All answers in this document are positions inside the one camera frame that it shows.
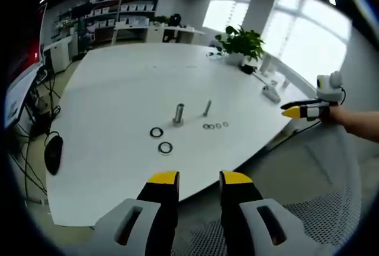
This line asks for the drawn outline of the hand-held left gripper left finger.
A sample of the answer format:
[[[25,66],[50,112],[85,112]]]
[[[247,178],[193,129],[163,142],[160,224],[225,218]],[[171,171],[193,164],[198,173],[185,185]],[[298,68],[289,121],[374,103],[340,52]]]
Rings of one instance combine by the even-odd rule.
[[[153,174],[95,224],[94,255],[171,255],[178,203],[179,172]]]

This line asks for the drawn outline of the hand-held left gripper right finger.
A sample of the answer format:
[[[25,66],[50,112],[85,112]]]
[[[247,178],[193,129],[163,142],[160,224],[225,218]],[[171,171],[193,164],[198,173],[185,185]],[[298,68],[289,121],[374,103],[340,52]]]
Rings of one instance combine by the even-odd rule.
[[[248,176],[220,171],[221,225],[228,255],[304,255],[302,221],[265,199]]]

